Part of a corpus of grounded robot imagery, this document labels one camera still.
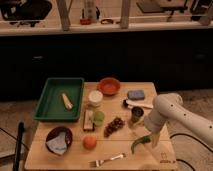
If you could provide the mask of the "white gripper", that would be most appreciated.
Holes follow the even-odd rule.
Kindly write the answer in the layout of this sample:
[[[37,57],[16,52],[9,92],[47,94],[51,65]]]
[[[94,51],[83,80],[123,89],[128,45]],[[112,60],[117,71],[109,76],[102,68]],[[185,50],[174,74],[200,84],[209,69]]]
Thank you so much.
[[[157,111],[151,111],[144,118],[144,126],[152,132],[151,142],[152,147],[155,148],[160,139],[160,132],[165,124],[165,117],[159,114]]]

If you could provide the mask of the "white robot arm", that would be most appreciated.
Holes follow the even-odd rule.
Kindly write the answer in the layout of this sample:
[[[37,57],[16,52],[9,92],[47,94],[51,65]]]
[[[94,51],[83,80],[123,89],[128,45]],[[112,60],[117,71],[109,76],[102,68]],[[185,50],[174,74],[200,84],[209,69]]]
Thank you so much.
[[[177,93],[156,96],[151,112],[144,117],[144,126],[151,133],[159,133],[168,119],[180,122],[213,148],[213,121],[184,108],[182,97]]]

